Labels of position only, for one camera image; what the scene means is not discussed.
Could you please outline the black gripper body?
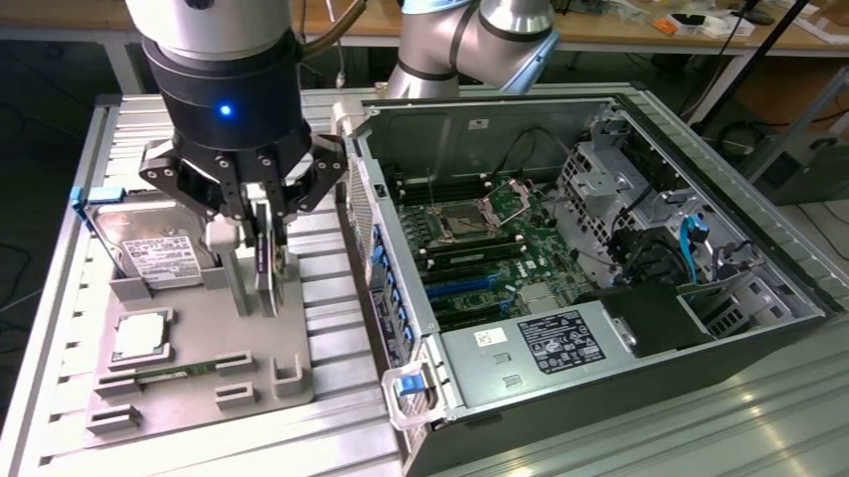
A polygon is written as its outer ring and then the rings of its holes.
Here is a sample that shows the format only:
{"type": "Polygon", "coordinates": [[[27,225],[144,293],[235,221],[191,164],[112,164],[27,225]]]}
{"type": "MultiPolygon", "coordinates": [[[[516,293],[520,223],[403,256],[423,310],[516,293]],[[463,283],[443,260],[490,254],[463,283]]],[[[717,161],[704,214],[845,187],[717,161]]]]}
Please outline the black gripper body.
{"type": "Polygon", "coordinates": [[[294,34],[263,52],[226,61],[182,57],[150,39],[142,46],[174,128],[164,157],[209,160],[219,152],[305,157],[313,139],[294,34]]]}

